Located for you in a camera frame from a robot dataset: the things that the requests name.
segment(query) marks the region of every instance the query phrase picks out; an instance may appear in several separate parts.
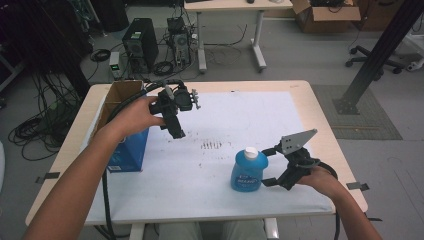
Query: blue bottle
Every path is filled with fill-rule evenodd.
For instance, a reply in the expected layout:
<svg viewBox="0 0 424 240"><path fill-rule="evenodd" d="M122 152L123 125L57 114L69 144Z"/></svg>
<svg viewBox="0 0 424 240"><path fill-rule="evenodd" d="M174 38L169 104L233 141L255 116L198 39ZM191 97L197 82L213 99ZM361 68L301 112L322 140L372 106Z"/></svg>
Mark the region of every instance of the blue bottle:
<svg viewBox="0 0 424 240"><path fill-rule="evenodd" d="M258 190L266 167L268 158L256 148L247 147L238 152L231 174L231 187L239 192Z"/></svg>

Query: pants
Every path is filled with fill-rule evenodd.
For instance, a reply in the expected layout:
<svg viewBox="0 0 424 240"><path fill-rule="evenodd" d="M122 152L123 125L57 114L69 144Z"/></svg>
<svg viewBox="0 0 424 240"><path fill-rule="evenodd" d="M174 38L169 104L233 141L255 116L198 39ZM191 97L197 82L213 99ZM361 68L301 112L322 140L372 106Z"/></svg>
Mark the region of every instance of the pants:
<svg viewBox="0 0 424 240"><path fill-rule="evenodd" d="M159 240L202 240L198 222L162 223L159 225ZM224 223L221 240L266 240L264 221L227 221Z"/></svg>

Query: forearm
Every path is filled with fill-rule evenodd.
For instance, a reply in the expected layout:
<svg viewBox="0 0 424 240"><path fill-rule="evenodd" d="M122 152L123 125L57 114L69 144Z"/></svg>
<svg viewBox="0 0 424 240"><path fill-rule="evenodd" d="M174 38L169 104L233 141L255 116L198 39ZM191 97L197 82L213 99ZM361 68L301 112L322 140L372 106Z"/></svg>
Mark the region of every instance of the forearm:
<svg viewBox="0 0 424 240"><path fill-rule="evenodd" d="M29 225L25 239L76 239L96 189L121 136L99 130L61 176Z"/></svg>
<svg viewBox="0 0 424 240"><path fill-rule="evenodd" d="M342 186L332 201L340 215L348 239L381 239L355 199Z"/></svg>

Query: person's right arm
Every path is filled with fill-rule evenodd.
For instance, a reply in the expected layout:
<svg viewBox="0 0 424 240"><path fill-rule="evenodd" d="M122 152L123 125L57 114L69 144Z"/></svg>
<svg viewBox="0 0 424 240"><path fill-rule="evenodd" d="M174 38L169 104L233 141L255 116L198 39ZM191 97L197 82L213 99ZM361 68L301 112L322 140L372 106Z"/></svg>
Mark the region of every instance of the person's right arm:
<svg viewBox="0 0 424 240"><path fill-rule="evenodd" d="M311 186L333 201L348 239L382 239L352 195L324 168L314 167L298 184Z"/></svg>

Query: black chair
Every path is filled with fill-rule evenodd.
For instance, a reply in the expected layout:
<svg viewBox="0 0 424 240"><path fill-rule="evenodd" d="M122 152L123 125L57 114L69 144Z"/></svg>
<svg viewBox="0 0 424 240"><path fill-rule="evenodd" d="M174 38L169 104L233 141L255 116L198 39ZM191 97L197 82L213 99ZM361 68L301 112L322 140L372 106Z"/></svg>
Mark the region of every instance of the black chair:
<svg viewBox="0 0 424 240"><path fill-rule="evenodd" d="M370 51L368 51L367 49L361 47L361 46L356 46L352 49L350 49L350 54L356 54L357 52L361 52L362 54L365 55L365 57L355 57L355 58L351 58L349 59L349 61L347 61L345 63L346 67L352 67L354 62L365 62L365 60L367 60L368 56L370 55ZM405 65L402 63L398 63L392 60L387 60L385 63L385 65L394 67L394 69L392 70L392 72L394 74L399 74L402 72L402 69L405 69ZM384 71L383 68L380 68L380 71L378 71L377 76L375 76L374 81L377 81L378 79L381 78L381 76L383 76Z"/></svg>

